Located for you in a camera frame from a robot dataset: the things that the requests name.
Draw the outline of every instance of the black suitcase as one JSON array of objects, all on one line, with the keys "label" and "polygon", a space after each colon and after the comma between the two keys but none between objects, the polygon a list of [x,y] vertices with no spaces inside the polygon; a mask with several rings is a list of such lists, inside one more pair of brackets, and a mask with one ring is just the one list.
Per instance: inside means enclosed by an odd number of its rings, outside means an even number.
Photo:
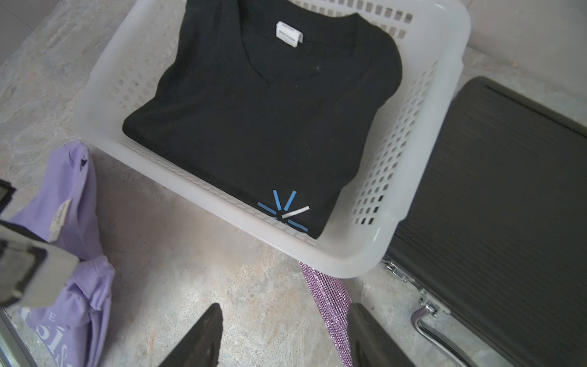
[{"label": "black suitcase", "polygon": [[476,78],[386,259],[514,365],[584,366],[586,233],[587,129]]}]

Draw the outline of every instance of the marble floor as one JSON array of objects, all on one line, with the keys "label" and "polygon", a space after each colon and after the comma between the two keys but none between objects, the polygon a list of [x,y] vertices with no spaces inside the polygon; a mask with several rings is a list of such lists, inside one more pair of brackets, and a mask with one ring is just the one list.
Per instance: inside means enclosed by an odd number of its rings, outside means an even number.
[{"label": "marble floor", "polygon": [[[9,218],[36,193],[49,153],[75,139],[72,112],[132,0],[60,2],[0,66],[0,177],[18,188]],[[467,49],[459,87],[484,75],[587,124],[587,105],[556,86]],[[92,148],[104,252],[116,269],[101,366],[157,366],[213,303],[221,304],[220,366],[339,366],[298,263]],[[346,280],[417,366],[452,366],[410,325],[418,292],[382,266]],[[9,312],[39,366],[54,366]],[[510,366],[447,315],[431,323],[483,366]]]}]

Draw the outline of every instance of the black object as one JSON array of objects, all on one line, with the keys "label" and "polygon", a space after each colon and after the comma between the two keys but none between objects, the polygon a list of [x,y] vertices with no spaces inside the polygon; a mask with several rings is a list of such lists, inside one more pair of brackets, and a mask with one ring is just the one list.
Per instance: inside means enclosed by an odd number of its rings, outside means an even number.
[{"label": "black object", "polygon": [[[278,39],[278,21],[303,43]],[[393,39],[358,14],[331,18],[287,0],[188,0],[176,61],[123,131],[317,238],[401,79]]]},{"label": "black object", "polygon": [[[46,243],[45,240],[22,225],[9,223],[3,220],[0,220],[0,225],[18,234],[22,234],[31,240]],[[2,260],[18,261],[19,264],[24,265],[27,263],[27,260],[23,260],[22,257],[29,258],[29,256],[32,256],[32,261],[28,262],[28,268],[22,277],[15,278],[10,277],[9,274],[2,274],[4,284],[2,292],[0,292],[0,308],[9,307],[21,299],[21,297],[16,297],[15,294],[23,295],[25,293],[25,289],[32,280],[33,275],[35,275],[39,267],[47,259],[47,250],[44,248],[30,246],[26,243],[15,244],[0,237],[0,258]]]},{"label": "black object", "polygon": [[212,304],[159,367],[214,367],[222,340],[222,310]]},{"label": "black object", "polygon": [[351,304],[346,316],[353,367],[415,367],[362,304]]},{"label": "black object", "polygon": [[586,362],[586,136],[473,79],[451,105],[387,251],[517,366]]},{"label": "black object", "polygon": [[12,200],[12,195],[16,189],[12,187],[10,182],[0,180],[0,213]]}]

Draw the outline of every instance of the starburst logo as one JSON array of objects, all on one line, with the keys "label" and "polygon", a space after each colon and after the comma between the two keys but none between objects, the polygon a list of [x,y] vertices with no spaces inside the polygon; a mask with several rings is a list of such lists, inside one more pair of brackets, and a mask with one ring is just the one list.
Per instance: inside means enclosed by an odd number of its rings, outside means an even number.
[{"label": "starburst logo", "polygon": [[272,208],[269,208],[261,202],[257,203],[257,205],[259,205],[269,213],[273,214],[273,218],[277,219],[278,221],[288,223],[296,228],[301,229],[304,232],[308,232],[308,229],[303,225],[296,223],[291,219],[288,219],[293,216],[297,216],[298,214],[303,213],[304,211],[310,210],[310,207],[306,205],[303,208],[288,212],[289,207],[291,206],[294,200],[295,194],[297,194],[297,191],[292,191],[292,194],[289,196],[288,202],[285,204],[285,207],[283,209],[281,209],[281,202],[279,201],[279,195],[277,195],[277,190],[273,190],[273,197],[275,197],[275,206],[277,207],[277,210],[273,210]]}]

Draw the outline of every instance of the folded t-shirt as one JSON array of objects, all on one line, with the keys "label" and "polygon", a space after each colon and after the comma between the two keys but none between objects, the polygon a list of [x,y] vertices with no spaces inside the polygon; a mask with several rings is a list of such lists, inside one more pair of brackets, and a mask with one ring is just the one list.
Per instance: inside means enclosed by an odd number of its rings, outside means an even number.
[{"label": "folded t-shirt", "polygon": [[[277,38],[279,21],[303,42]],[[393,39],[358,14],[330,18],[287,0],[188,0],[176,61],[123,131],[317,238],[401,78]]]}]

